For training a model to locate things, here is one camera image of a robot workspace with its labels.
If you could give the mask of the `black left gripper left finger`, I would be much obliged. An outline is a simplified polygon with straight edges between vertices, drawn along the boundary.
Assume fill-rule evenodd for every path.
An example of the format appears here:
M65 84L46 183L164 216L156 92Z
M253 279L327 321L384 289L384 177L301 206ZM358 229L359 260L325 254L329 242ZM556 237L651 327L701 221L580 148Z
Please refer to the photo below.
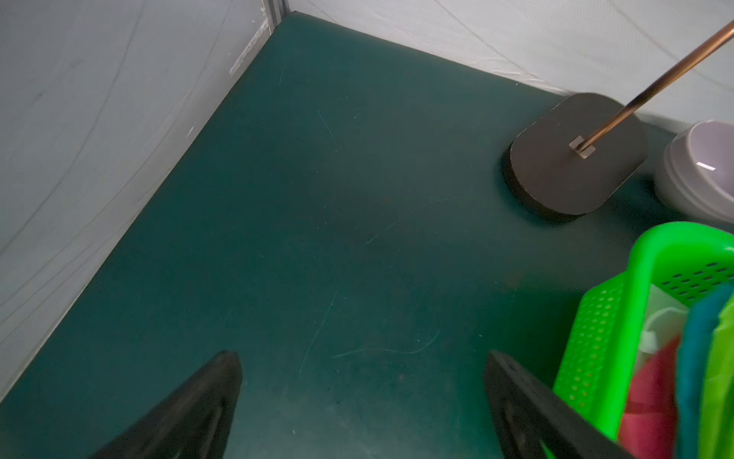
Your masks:
M235 352L203 365L94 458L222 458L243 380Z

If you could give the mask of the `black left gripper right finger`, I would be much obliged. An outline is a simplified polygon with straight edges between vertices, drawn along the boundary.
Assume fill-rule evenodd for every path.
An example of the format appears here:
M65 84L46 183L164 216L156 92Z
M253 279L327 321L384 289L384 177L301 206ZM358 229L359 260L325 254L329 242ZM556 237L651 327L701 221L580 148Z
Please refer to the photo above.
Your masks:
M492 351L484 386L506 458L629 458L510 355Z

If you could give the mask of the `green plastic basket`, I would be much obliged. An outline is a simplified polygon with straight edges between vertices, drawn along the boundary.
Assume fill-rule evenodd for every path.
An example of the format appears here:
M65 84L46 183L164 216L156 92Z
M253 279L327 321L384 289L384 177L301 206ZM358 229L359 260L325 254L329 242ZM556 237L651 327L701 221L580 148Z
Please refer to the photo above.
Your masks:
M668 223L636 242L624 273L586 293L554 390L619 447L650 288L690 308L720 285L733 285L733 237L694 223Z

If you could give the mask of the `pink bunny raincoat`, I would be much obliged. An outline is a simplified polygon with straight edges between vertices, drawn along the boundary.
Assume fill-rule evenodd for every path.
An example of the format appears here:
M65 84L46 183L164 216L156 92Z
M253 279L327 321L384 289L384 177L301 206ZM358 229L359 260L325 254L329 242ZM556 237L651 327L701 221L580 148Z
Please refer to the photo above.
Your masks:
M619 443L635 458L673 458L678 428L676 365L680 337L635 374L619 428Z

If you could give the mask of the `white raincoat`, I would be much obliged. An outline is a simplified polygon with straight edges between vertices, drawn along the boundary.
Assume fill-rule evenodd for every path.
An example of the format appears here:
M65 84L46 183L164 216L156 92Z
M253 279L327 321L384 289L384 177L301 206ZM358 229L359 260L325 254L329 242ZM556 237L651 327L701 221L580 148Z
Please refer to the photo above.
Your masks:
M635 372L640 371L659 350L682 334L688 312L689 308L676 298L655 285L651 286L640 333Z

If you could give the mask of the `green frog raincoat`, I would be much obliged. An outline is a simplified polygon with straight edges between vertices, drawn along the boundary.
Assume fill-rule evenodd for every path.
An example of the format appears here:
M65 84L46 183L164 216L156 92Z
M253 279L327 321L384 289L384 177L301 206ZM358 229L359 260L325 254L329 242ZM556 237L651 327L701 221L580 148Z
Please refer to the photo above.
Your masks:
M733 298L712 334L703 384L699 458L733 459Z

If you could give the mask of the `blue raincoat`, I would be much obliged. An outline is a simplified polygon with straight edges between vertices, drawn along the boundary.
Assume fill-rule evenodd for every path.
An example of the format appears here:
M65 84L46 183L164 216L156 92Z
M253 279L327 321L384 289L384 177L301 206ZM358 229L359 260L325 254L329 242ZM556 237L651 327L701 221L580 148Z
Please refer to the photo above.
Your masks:
M732 294L731 283L720 285L694 304L687 315L677 354L675 395L679 420L676 458L699 457L705 371L720 313Z

